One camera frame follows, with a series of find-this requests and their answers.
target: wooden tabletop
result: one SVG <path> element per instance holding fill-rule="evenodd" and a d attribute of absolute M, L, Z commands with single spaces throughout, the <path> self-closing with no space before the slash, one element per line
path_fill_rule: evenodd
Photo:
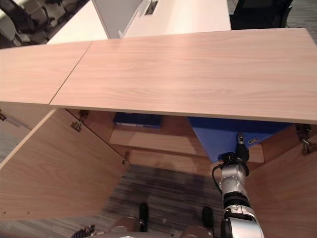
<path fill-rule="evenodd" d="M 0 101 L 49 104 L 90 44 L 0 50 Z"/>
<path fill-rule="evenodd" d="M 317 123 L 317 47 L 306 29 L 94 41 L 51 105 Z"/>

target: metal bracket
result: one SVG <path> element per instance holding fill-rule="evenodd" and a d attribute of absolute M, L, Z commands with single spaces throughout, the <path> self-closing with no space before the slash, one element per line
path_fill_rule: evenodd
<path fill-rule="evenodd" d="M 302 154 L 304 156 L 317 151 L 316 143 L 312 143 L 309 141 L 310 132 L 312 131 L 312 127 L 309 124 L 296 124 L 296 131 L 299 140 L 303 144 Z"/>
<path fill-rule="evenodd" d="M 124 160 L 122 160 L 122 162 L 121 162 L 123 165 L 125 165 L 125 163 L 127 161 L 129 162 L 129 160 L 128 160 L 129 155 L 130 155 L 129 151 L 126 151 L 125 154 L 124 154 Z"/>
<path fill-rule="evenodd" d="M 4 121 L 7 117 L 1 113 L 1 110 L 0 110 L 0 120 Z"/>
<path fill-rule="evenodd" d="M 75 129 L 76 131 L 80 132 L 81 131 L 81 125 L 84 124 L 85 119 L 87 118 L 89 114 L 88 110 L 80 110 L 78 115 L 79 115 L 79 120 L 76 122 L 73 122 L 70 126 Z"/>

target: blue box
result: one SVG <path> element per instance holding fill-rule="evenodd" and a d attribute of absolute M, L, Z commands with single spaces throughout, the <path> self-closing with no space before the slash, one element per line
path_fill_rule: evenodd
<path fill-rule="evenodd" d="M 116 113 L 113 122 L 116 125 L 160 128 L 161 115 L 141 113 Z"/>
<path fill-rule="evenodd" d="M 224 153 L 235 151 L 238 132 L 243 133 L 245 145 L 249 148 L 291 125 L 259 120 L 188 119 L 212 162 L 217 162 Z"/>

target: black wheel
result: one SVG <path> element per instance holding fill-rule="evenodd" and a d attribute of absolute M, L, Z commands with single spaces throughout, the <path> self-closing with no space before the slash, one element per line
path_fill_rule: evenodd
<path fill-rule="evenodd" d="M 149 207 L 147 203 L 142 203 L 139 208 L 140 232 L 148 231 Z"/>
<path fill-rule="evenodd" d="M 213 212 L 210 207 L 203 208 L 202 217 L 204 226 L 213 230 Z"/>

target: cabinet panel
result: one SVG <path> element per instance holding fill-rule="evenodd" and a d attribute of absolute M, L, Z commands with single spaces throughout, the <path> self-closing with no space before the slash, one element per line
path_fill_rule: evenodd
<path fill-rule="evenodd" d="M 128 168 L 66 110 L 52 110 L 0 164 L 1 220 L 97 214 Z"/>
<path fill-rule="evenodd" d="M 295 146 L 246 180 L 266 238 L 317 236 L 317 152 L 303 156 L 301 150 L 301 144 Z"/>

